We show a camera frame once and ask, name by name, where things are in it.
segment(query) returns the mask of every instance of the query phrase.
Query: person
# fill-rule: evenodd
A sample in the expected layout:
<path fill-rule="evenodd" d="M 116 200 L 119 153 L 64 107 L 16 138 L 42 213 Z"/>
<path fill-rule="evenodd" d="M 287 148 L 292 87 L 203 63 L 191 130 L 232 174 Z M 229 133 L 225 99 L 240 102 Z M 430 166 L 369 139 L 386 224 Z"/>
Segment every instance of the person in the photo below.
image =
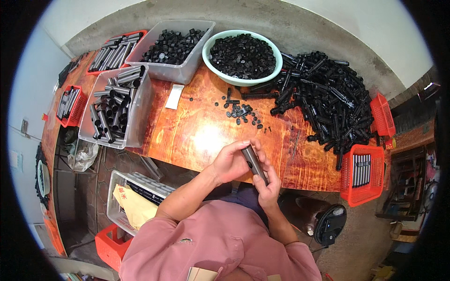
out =
<path fill-rule="evenodd" d="M 254 175 L 255 187 L 203 201 L 214 188 L 250 170 L 240 151 L 250 143 L 269 185 Z M 214 280 L 221 281 L 322 280 L 308 246 L 299 242 L 278 207 L 280 187 L 259 140 L 223 147 L 141 227 L 123 257 L 121 280 L 186 281 L 191 267 L 218 272 Z"/>

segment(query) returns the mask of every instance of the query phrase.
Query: light green bowl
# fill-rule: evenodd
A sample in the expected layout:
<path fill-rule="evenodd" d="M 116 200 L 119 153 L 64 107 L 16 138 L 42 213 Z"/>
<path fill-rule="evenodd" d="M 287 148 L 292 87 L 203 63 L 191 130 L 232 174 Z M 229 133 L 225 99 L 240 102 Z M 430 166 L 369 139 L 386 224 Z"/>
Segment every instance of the light green bowl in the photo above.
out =
<path fill-rule="evenodd" d="M 231 77 L 229 75 L 226 75 L 226 74 L 218 71 L 209 62 L 208 55 L 210 53 L 210 49 L 216 43 L 216 39 L 224 38 L 224 37 L 227 37 L 227 36 L 236 36 L 236 35 L 243 34 L 243 33 L 244 34 L 250 33 L 253 38 L 258 38 L 260 40 L 266 41 L 269 44 L 269 46 L 272 48 L 272 50 L 274 52 L 274 57 L 276 59 L 276 63 L 275 63 L 275 70 L 274 70 L 274 72 L 272 72 L 272 74 L 270 74 L 269 76 L 264 77 L 264 78 L 260 78 L 260 79 L 253 79 L 253 80 L 234 78 L 234 77 Z M 242 87 L 254 86 L 256 84 L 267 82 L 269 80 L 274 79 L 279 74 L 279 72 L 281 71 L 281 67 L 283 66 L 283 58 L 281 57 L 281 53 L 278 50 L 277 46 L 275 46 L 275 44 L 272 43 L 272 41 L 270 41 L 269 39 L 265 38 L 262 35 L 259 35 L 257 33 L 251 32 L 251 31 L 246 31 L 246 30 L 237 30 L 237 29 L 235 29 L 235 30 L 226 30 L 226 31 L 217 33 L 216 35 L 214 35 L 211 38 L 209 38 L 208 41 L 206 41 L 205 45 L 203 46 L 202 56 L 203 56 L 203 61 L 205 62 L 206 66 L 212 72 L 216 73 L 223 81 L 225 81 L 227 83 L 230 83 L 231 85 L 242 86 Z"/>

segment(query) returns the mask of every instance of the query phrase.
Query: brick wall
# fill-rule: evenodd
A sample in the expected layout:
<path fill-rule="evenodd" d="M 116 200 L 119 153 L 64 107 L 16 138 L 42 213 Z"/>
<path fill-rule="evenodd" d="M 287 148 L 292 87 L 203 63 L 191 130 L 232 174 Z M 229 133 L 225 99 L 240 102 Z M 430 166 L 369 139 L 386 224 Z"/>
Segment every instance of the brick wall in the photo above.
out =
<path fill-rule="evenodd" d="M 406 102 L 408 99 L 417 95 L 420 91 L 422 91 L 426 86 L 428 86 L 431 82 L 438 82 L 439 77 L 437 74 L 436 66 L 432 66 L 419 80 L 417 80 L 414 84 L 412 84 L 408 89 L 406 89 L 403 93 L 395 96 L 395 98 L 388 101 L 389 107 L 392 109 Z"/>

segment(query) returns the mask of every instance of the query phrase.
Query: pink shirt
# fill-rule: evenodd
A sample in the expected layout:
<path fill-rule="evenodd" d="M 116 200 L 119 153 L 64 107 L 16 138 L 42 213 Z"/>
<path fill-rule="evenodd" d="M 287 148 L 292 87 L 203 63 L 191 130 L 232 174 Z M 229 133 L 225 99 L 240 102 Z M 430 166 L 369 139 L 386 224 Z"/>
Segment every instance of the pink shirt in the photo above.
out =
<path fill-rule="evenodd" d="M 221 200 L 206 201 L 178 224 L 166 218 L 146 222 L 120 267 L 122 281 L 186 281 L 190 267 L 219 272 L 240 267 L 254 280 L 280 274 L 281 280 L 321 281 L 308 246 L 283 246 L 269 237 L 251 209 Z"/>

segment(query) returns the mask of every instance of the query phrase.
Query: white paper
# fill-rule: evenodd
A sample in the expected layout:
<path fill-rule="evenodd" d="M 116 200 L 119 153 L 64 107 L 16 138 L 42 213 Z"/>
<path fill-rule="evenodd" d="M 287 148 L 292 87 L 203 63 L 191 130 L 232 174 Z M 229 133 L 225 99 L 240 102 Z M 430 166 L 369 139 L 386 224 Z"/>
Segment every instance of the white paper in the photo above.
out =
<path fill-rule="evenodd" d="M 170 91 L 169 98 L 167 99 L 166 108 L 177 109 L 178 101 L 180 100 L 181 92 L 183 91 L 184 85 L 174 84 L 172 90 Z"/>

